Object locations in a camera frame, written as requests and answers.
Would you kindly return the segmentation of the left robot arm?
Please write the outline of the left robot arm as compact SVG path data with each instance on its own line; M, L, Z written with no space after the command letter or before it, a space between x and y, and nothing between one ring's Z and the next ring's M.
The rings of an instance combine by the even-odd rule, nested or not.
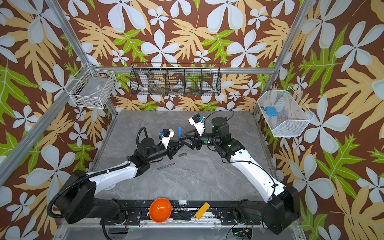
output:
M165 156L171 159L183 146L183 143L171 140L165 147L163 144L156 145L152 138L145 138L120 165L94 173L74 172L48 203L48 216L64 218L69 224L85 218L123 222L127 214L123 203L98 199L95 195L119 182L139 177L152 163L161 161Z

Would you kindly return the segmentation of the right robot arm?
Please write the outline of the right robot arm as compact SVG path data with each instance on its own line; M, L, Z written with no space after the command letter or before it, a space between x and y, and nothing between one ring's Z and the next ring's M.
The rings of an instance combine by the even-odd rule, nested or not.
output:
M194 130L179 140L191 149L214 147L224 164L237 168L256 188L261 202L242 200L233 208L237 223L254 222L278 235L300 216L299 193L280 183L261 167L245 146L231 136L228 120L216 117L212 120L212 132L206 132L206 119L200 114L189 118Z

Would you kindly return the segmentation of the dark green pen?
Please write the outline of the dark green pen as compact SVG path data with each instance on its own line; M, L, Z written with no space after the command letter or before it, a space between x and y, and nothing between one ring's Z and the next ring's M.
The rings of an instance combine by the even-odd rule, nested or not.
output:
M167 164L167 165L165 165L165 166L159 167L159 168L157 168L157 171L162 170L162 169L166 169L166 168L168 168L168 167L170 167L170 166L173 166L173 165L175 165L175 164L176 164L176 163L171 163L171 164Z

